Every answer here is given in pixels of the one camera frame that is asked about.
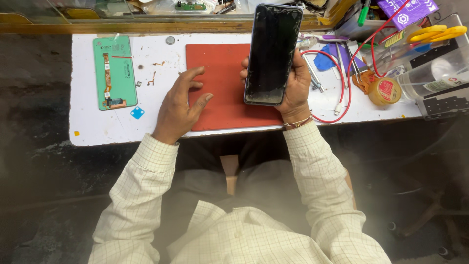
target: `jar lid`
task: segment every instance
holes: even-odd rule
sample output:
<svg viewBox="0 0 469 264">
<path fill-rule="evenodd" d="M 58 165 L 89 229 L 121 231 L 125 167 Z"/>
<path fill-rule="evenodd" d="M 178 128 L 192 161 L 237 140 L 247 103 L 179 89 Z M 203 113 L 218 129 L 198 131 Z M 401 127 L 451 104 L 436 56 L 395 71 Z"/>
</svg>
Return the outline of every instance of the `jar lid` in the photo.
<svg viewBox="0 0 469 264">
<path fill-rule="evenodd" d="M 392 78 L 384 77 L 370 85 L 369 98 L 376 105 L 394 104 L 401 98 L 402 90 Z"/>
</svg>

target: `white usb connector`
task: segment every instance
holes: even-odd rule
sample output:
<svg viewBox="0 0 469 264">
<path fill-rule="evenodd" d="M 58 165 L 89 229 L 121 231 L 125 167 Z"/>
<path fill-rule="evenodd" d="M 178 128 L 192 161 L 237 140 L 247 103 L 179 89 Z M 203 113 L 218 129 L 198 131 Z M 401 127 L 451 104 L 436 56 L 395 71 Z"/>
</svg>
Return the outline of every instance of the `white usb connector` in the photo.
<svg viewBox="0 0 469 264">
<path fill-rule="evenodd" d="M 340 111 L 342 111 L 342 103 L 337 104 L 337 106 L 335 107 L 334 114 L 338 116 L 340 114 Z"/>
</svg>

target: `red silicone mat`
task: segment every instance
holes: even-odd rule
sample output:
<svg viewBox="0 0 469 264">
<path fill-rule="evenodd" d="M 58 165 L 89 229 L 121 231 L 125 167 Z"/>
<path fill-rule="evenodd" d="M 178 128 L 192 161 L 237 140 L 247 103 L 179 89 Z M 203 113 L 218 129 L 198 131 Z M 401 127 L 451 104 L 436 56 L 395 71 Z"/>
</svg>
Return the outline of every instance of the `red silicone mat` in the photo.
<svg viewBox="0 0 469 264">
<path fill-rule="evenodd" d="M 195 78 L 204 87 L 189 92 L 189 106 L 204 93 L 214 95 L 192 131 L 282 124 L 281 115 L 274 107 L 243 102 L 244 85 L 239 72 L 249 49 L 250 44 L 186 45 L 187 69 L 205 66 L 205 74 Z"/>
</svg>

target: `circuit board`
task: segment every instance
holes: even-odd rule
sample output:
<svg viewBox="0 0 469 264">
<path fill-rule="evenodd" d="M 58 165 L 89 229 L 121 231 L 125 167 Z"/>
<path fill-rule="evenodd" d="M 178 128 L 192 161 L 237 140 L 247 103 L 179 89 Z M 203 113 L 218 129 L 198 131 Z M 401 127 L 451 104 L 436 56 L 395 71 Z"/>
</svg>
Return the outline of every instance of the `circuit board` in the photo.
<svg viewBox="0 0 469 264">
<path fill-rule="evenodd" d="M 182 2 L 177 2 L 177 4 L 174 6 L 176 10 L 179 11 L 191 11 L 191 10 L 207 10 L 207 7 L 205 4 L 192 4 L 192 2 L 182 3 Z"/>
<path fill-rule="evenodd" d="M 93 40 L 98 107 L 110 110 L 137 104 L 128 36 Z"/>
</svg>

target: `dark floor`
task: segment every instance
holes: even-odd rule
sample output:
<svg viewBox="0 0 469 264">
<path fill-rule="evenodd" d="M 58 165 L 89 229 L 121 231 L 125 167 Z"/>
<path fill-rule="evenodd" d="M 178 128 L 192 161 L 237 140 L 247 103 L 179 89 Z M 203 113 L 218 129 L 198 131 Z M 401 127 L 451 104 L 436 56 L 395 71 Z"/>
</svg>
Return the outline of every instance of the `dark floor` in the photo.
<svg viewBox="0 0 469 264">
<path fill-rule="evenodd" d="M 0 86 L 0 264 L 88 260 L 91 235 L 109 204 L 103 194 L 138 144 L 74 147 L 68 140 L 68 110 L 66 82 Z M 428 256 L 449 246 L 441 218 L 406 239 L 394 237 L 386 225 L 410 223 L 429 202 L 420 192 L 396 195 L 411 190 L 397 178 L 417 179 L 429 189 L 448 184 L 445 205 L 461 207 L 461 198 L 469 195 L 468 128 L 466 116 L 320 128 L 349 170 L 358 209 L 367 216 L 364 232 L 392 260 Z M 83 197 L 89 200 L 66 200 Z M 67 203 L 25 207 L 63 200 Z M 466 218 L 456 220 L 461 230 L 468 230 Z"/>
</svg>

